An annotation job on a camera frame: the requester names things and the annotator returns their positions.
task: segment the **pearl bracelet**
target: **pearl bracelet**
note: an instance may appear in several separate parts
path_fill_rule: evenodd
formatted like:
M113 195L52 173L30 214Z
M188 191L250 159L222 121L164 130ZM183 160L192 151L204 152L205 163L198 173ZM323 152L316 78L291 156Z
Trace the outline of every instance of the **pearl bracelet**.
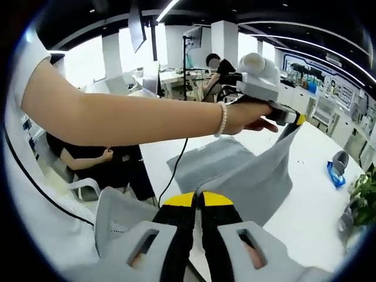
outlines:
M226 122L227 122L227 107L226 107L226 104L223 101L218 102L218 104L220 104L221 107L222 107L222 122L221 122L221 126L220 126L218 132L214 135L215 137L219 137L223 133L223 130L226 127Z

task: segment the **computer screen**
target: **computer screen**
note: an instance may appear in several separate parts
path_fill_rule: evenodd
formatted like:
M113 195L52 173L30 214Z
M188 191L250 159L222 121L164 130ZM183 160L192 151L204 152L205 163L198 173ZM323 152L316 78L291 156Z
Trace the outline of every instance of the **computer screen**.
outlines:
M159 62L152 62L143 68L143 90L151 93L153 96L161 96L161 86L159 81Z
M139 9L138 0L132 1L128 18L128 27L133 50L136 53L138 49L140 49L142 43L146 41L145 26L142 22L142 14Z
M184 33L184 36L188 38L186 40L186 44L187 46L189 46L188 50L201 48L202 30L203 30L203 27L199 26L198 28L193 28Z

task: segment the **glass window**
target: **glass window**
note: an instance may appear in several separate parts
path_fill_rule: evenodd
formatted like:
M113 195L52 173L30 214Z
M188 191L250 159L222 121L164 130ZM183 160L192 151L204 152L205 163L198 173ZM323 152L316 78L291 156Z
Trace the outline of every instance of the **glass window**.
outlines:
M273 63L276 60L276 49L272 44L263 42L263 57L271 60Z
M102 37L95 37L69 50L64 64L65 78L75 87L84 87L105 78Z
M145 28L146 41L134 53L129 28L119 30L120 61L123 72L144 67L153 62L152 32ZM164 24L156 26L157 57L161 65L167 65L166 29Z
M238 61L249 53L257 53L257 39L245 33L239 32Z

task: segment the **seated person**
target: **seated person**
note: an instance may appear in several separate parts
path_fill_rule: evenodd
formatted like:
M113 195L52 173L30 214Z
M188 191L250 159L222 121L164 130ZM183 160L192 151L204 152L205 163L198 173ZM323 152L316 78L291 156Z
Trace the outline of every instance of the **seated person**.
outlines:
M80 178L92 178L99 187L120 188L130 183L138 200L154 197L154 191L138 146L114 147L68 144L51 134L46 134L52 152Z
M209 66L212 69L217 69L217 72L211 77L203 89L204 95L206 95L203 101L214 102L214 91L212 90L209 95L207 95L210 88L220 80L221 76L228 75L230 72L235 72L236 70L228 60L221 59L219 55L215 53L211 53L206 57L206 66Z

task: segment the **ceiling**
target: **ceiling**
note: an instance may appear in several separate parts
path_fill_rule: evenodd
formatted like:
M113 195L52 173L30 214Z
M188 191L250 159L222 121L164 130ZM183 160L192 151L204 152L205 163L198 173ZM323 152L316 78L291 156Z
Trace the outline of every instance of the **ceiling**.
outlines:
M139 0L144 19L149 21L158 16L169 2ZM37 18L38 34L48 49L68 50L94 36L127 26L130 3L118 0L50 1ZM181 0L164 22L166 25L210 25L220 20L248 23L240 25L242 32L285 36L317 44L349 58L376 77L371 40L376 35L376 28L367 13L367 3L365 0ZM321 59L328 53L323 48L284 38L260 37L260 40ZM376 83L367 74L346 59L339 59L343 69L366 84L368 93L376 90Z

